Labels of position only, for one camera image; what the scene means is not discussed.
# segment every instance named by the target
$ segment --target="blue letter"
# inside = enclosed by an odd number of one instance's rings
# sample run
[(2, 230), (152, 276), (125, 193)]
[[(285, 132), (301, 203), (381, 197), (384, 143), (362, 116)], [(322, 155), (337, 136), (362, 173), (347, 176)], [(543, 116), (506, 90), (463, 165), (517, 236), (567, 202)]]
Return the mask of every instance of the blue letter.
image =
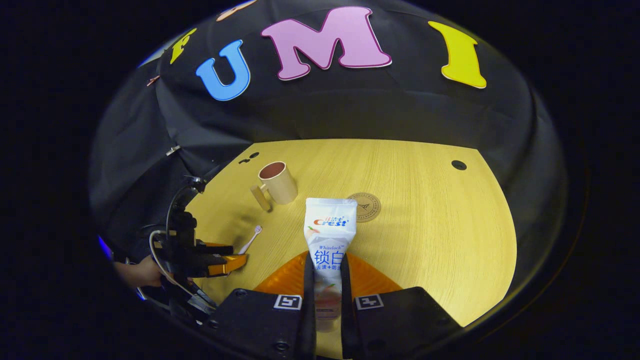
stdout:
[(223, 85), (220, 82), (220, 78), (218, 78), (218, 74), (213, 68), (215, 60), (212, 58), (204, 61), (196, 70), (196, 75), (200, 76), (207, 91), (216, 100), (231, 100), (240, 96), (249, 87), (251, 73), (249, 73), (249, 67), (246, 65), (246, 61), (240, 51), (240, 45), (242, 45), (242, 40), (236, 40), (220, 50), (220, 56), (227, 58), (234, 75), (236, 75), (233, 83)]

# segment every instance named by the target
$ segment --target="wooden table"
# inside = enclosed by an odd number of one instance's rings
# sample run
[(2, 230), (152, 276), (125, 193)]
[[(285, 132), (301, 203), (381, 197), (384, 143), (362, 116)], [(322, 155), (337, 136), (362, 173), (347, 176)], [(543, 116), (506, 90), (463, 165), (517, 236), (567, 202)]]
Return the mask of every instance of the wooden table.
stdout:
[[(260, 154), (249, 162), (254, 152)], [(249, 191), (266, 164), (284, 161), (298, 186), (287, 205), (260, 208)], [(466, 164), (458, 170), (452, 161)], [(423, 287), (461, 326), (505, 296), (516, 263), (509, 207), (475, 149), (395, 140), (330, 139), (255, 143), (225, 167), (187, 207), (196, 237), (240, 249), (263, 227), (247, 264), (228, 277), (202, 279), (220, 303), (235, 288), (253, 289), (307, 250), (307, 197), (345, 198), (368, 192), (381, 211), (358, 223), (348, 249), (403, 288)], [(341, 359), (340, 330), (318, 333), (317, 353)]]

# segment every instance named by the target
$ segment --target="beige cup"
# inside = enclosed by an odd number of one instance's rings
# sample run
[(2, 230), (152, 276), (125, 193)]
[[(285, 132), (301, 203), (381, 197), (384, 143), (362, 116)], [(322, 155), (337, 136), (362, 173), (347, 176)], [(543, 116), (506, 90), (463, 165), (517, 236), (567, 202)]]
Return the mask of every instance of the beige cup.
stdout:
[(282, 161), (276, 161), (263, 167), (258, 173), (258, 178), (262, 181), (262, 185), (260, 187), (253, 185), (251, 193), (265, 211), (271, 210), (271, 204), (264, 197), (264, 190), (267, 190), (271, 194), (271, 198), (281, 205), (292, 202), (298, 196), (298, 189), (293, 182), (289, 168)]

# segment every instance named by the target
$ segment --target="cup handle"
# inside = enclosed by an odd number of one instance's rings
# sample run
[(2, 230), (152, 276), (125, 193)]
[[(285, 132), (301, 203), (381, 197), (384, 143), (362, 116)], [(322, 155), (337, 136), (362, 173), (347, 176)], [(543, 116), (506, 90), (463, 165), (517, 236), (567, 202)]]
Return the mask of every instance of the cup handle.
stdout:
[(264, 197), (264, 189), (267, 186), (265, 184), (262, 184), (262, 186), (258, 187), (257, 185), (253, 185), (251, 187), (251, 193), (253, 194), (253, 196), (255, 197), (255, 199), (258, 201), (258, 204), (260, 204), (260, 206), (262, 206), (262, 209), (264, 211), (269, 211), (271, 210), (271, 204), (269, 204), (269, 202), (267, 201), (267, 198)]

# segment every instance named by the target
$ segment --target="toothbrush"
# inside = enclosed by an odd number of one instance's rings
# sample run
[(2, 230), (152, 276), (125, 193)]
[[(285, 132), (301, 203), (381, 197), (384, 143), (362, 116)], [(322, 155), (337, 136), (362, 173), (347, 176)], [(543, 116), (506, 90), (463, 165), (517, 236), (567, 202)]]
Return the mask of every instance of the toothbrush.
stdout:
[(249, 245), (251, 245), (251, 243), (253, 242), (253, 240), (255, 239), (256, 236), (258, 236), (258, 234), (260, 234), (262, 232), (262, 226), (258, 225), (255, 227), (255, 234), (253, 234), (253, 238), (251, 238), (251, 240), (249, 240), (248, 243), (246, 243), (246, 245), (244, 245), (241, 249), (240, 252), (238, 252), (238, 255), (242, 255), (244, 254), (247, 249), (249, 249)]

